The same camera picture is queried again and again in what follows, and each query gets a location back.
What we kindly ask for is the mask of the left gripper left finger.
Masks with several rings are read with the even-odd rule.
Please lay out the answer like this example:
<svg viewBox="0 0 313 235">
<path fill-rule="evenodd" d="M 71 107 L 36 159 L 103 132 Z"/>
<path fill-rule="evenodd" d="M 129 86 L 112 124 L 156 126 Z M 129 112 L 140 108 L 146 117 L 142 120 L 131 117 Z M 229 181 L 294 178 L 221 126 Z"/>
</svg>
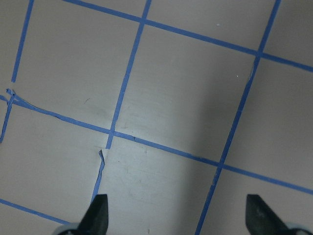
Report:
<svg viewBox="0 0 313 235">
<path fill-rule="evenodd" d="M 108 230 L 108 196 L 98 194 L 93 199 L 77 227 L 79 235 L 105 235 Z"/>
</svg>

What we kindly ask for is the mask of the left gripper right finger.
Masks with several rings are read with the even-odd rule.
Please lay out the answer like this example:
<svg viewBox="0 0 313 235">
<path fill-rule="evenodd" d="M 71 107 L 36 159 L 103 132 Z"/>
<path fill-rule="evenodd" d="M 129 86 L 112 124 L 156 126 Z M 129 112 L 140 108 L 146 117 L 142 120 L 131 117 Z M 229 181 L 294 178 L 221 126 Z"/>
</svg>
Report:
<svg viewBox="0 0 313 235">
<path fill-rule="evenodd" d="M 277 235 L 288 229 L 258 194 L 246 196 L 246 227 L 251 235 Z"/>
</svg>

